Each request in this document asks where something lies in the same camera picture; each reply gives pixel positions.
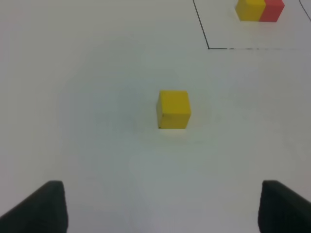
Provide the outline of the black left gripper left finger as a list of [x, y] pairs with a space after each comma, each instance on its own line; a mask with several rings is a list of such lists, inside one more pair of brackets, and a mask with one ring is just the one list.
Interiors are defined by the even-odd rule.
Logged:
[[48, 181], [0, 217], [2, 233], [66, 233], [68, 227], [62, 181]]

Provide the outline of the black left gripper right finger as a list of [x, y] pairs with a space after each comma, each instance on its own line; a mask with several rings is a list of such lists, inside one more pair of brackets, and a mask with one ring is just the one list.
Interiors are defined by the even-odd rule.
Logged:
[[258, 227], [261, 233], [309, 233], [311, 202], [279, 181], [264, 180]]

